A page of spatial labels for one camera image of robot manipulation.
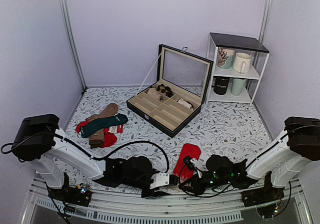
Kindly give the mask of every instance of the mug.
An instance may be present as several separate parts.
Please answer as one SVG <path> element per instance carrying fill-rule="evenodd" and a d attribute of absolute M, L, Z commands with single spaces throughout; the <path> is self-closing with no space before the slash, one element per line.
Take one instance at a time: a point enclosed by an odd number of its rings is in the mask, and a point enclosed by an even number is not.
<path fill-rule="evenodd" d="M 229 77 L 216 77 L 213 91 L 218 95 L 224 95 L 227 92 Z"/>
<path fill-rule="evenodd" d="M 249 72 L 251 56 L 246 53 L 236 53 L 232 68 L 240 73 Z"/>
<path fill-rule="evenodd" d="M 247 79 L 234 78 L 232 80 L 231 93 L 235 96 L 239 96 L 242 89 L 244 88 L 246 81 Z"/>
<path fill-rule="evenodd" d="M 234 57 L 235 50 L 219 48 L 218 50 L 218 67 L 229 69 Z"/>

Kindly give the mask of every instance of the white wall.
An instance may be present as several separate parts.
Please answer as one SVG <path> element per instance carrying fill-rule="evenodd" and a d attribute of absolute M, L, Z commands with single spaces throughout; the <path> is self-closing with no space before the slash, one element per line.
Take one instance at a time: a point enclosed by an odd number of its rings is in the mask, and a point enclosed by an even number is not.
<path fill-rule="evenodd" d="M 12 142 L 25 117 L 54 113 L 65 125 L 81 86 L 59 0 L 0 0 L 0 140 Z M 0 223 L 19 223 L 34 171 L 0 154 Z"/>
<path fill-rule="evenodd" d="M 270 50 L 255 103 L 276 137 L 290 116 L 320 118 L 320 0 L 274 0 L 264 45 Z M 320 223 L 320 163 L 300 175 Z"/>
<path fill-rule="evenodd" d="M 139 85 L 159 44 L 205 56 L 209 32 L 257 38 L 264 1 L 67 0 L 88 86 Z"/>

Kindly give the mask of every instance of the open box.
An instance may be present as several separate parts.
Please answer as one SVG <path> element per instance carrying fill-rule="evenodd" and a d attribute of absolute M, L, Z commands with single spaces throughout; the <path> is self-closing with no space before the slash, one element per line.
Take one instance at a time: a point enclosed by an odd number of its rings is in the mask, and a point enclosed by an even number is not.
<path fill-rule="evenodd" d="M 177 135 L 200 112 L 205 101 L 213 63 L 203 57 L 159 45 L 157 82 L 126 104 L 129 109 L 170 137 Z M 150 87 L 170 87 L 172 96 L 162 93 L 161 101 L 148 94 Z M 193 108 L 178 103 L 185 100 Z"/>

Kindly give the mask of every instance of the leaf pattern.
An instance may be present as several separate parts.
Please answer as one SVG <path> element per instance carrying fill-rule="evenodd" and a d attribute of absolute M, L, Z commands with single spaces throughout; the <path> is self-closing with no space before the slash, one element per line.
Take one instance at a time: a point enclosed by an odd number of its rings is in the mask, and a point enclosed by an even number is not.
<path fill-rule="evenodd" d="M 78 105 L 68 127 L 67 135 L 84 149 L 97 156 L 105 156 L 115 148 L 130 141 L 148 140 L 161 146 L 167 153 L 170 163 L 169 173 L 173 172 L 185 143 L 197 145 L 201 149 L 200 163 L 205 168 L 206 160 L 212 154 L 227 156 L 233 162 L 249 158 L 266 146 L 270 140 L 254 106 L 237 103 L 209 102 L 202 106 L 202 110 L 179 134 L 170 138 L 154 126 L 140 118 L 127 108 L 126 100 L 137 91 L 134 87 L 110 87 L 88 89 Z M 124 126 L 124 132 L 116 134 L 117 142 L 107 148 L 90 149 L 88 139 L 81 138 L 75 132 L 76 125 L 93 114 L 100 113 L 109 103 L 117 103 L 119 113 L 125 114 L 129 121 Z M 111 158 L 125 158 L 131 156 L 146 156 L 153 167 L 164 171 L 166 160 L 161 151 L 149 144 L 136 144 L 123 148 L 113 154 Z M 105 187 L 87 179 L 79 170 L 55 159 L 59 168 L 68 173 L 70 184 L 81 182 L 91 185 L 93 189 L 140 193 L 137 188 L 120 185 L 116 188 Z M 178 193 L 176 189 L 162 188 L 169 193 Z"/>

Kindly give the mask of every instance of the black mug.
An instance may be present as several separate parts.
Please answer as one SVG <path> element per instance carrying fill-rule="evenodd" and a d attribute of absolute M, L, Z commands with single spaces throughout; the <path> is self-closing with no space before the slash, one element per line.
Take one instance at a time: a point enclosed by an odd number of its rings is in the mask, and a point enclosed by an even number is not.
<path fill-rule="evenodd" d="M 227 92 L 229 77 L 216 77 L 213 91 L 218 95 L 224 95 Z"/>

